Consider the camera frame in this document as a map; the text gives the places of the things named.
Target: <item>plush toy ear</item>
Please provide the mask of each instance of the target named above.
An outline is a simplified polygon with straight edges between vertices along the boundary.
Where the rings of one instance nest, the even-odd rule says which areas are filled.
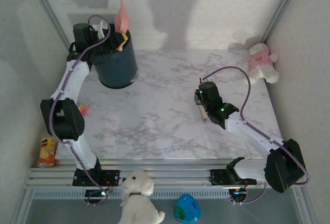
[[[250,48],[250,55],[255,55],[263,51],[267,46],[264,43],[257,43]]]
[[[151,196],[154,192],[154,181],[151,178],[145,180],[141,193],[145,196]]]

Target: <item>dog collar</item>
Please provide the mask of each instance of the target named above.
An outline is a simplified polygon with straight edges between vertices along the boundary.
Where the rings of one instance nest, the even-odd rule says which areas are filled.
[[[131,193],[131,194],[129,194],[128,197],[133,196],[133,195],[141,195],[141,193]]]

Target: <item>white wall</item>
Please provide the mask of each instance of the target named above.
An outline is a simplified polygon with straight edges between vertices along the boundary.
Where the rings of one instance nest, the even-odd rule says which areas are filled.
[[[269,46],[280,56],[269,86],[280,129],[299,142],[317,217],[330,223],[330,0],[292,0]]]
[[[37,0],[0,1],[0,222],[9,223],[44,124],[39,108],[66,52]]]
[[[279,1],[124,0],[136,49],[249,49],[260,41]],[[119,0],[49,2],[70,41],[75,23],[119,8]]]

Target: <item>pink plush toy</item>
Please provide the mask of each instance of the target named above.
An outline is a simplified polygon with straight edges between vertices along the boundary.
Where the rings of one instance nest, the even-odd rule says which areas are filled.
[[[279,73],[273,65],[278,60],[278,54],[269,54],[269,48],[264,43],[258,43],[250,48],[249,78],[251,84],[255,84],[258,79],[264,78],[268,83],[276,83]]]

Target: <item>orange object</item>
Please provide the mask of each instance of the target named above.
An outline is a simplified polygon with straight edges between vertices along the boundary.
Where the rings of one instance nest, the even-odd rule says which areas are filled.
[[[55,145],[56,140],[53,137],[41,139],[38,167],[47,168],[55,165]]]
[[[86,115],[86,112],[88,110],[88,105],[87,104],[82,104],[81,106],[78,107],[80,113],[82,116]]]

